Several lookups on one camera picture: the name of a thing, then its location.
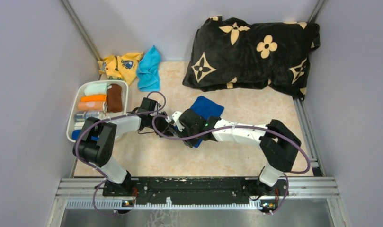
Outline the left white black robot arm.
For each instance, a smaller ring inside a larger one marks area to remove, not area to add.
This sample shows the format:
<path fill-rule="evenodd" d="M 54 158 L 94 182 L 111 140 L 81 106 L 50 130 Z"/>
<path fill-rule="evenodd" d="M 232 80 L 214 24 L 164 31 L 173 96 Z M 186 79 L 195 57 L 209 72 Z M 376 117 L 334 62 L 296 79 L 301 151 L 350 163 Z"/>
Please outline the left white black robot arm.
<path fill-rule="evenodd" d="M 87 118 L 72 148 L 73 155 L 100 172 L 117 193 L 128 195 L 133 188 L 131 174 L 113 158 L 115 139 L 128 132 L 151 128 L 154 114 L 162 114 L 165 105 L 166 100 L 160 105 L 145 97 L 131 112 L 105 119 Z"/>

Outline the brown towel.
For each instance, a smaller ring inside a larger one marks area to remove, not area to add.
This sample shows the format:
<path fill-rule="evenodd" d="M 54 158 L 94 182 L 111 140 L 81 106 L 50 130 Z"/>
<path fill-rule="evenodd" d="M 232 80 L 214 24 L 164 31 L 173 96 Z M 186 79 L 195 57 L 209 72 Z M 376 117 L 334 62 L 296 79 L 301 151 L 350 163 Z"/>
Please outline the brown towel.
<path fill-rule="evenodd" d="M 110 84 L 107 87 L 107 111 L 110 113 L 123 111 L 122 87 L 118 84 Z"/>

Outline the dark blue towel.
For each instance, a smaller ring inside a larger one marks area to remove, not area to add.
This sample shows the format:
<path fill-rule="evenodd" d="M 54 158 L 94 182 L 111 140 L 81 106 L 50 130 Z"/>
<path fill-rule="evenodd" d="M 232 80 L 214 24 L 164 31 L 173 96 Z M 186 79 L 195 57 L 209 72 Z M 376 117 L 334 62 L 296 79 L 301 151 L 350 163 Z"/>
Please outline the dark blue towel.
<path fill-rule="evenodd" d="M 199 96 L 195 100 L 195 102 L 191 105 L 191 107 L 188 109 L 194 110 L 198 115 L 202 116 L 206 120 L 211 116 L 221 117 L 221 114 L 224 111 L 223 106 L 215 103 L 214 101 L 212 101 L 212 100 L 210 100 L 204 96 Z M 195 136 L 191 136 L 191 139 L 198 137 L 198 136 L 202 136 L 201 133 L 197 134 Z M 199 147 L 201 143 L 202 143 L 202 141 L 199 142 L 194 148 Z"/>

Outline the light blue towel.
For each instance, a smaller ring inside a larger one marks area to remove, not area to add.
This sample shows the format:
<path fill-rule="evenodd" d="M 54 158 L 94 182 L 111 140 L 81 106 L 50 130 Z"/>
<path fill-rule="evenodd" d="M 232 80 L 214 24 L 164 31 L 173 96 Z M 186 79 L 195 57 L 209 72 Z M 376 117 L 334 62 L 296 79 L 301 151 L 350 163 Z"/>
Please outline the light blue towel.
<path fill-rule="evenodd" d="M 139 79 L 137 87 L 141 92 L 160 91 L 159 64 L 161 56 L 155 46 L 153 46 L 139 62 L 136 70 Z"/>

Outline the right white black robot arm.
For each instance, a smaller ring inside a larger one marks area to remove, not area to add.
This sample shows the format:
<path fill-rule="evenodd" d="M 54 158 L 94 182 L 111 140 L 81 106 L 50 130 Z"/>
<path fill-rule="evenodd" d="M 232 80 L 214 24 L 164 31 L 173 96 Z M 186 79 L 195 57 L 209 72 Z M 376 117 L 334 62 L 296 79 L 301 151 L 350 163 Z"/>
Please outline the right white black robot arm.
<path fill-rule="evenodd" d="M 266 125 L 248 125 L 227 121 L 221 117 L 204 119 L 192 109 L 172 114 L 178 136 L 193 147 L 199 140 L 235 142 L 256 146 L 267 163 L 259 174 L 257 189 L 269 195 L 284 173 L 291 172 L 301 141 L 279 120 Z"/>

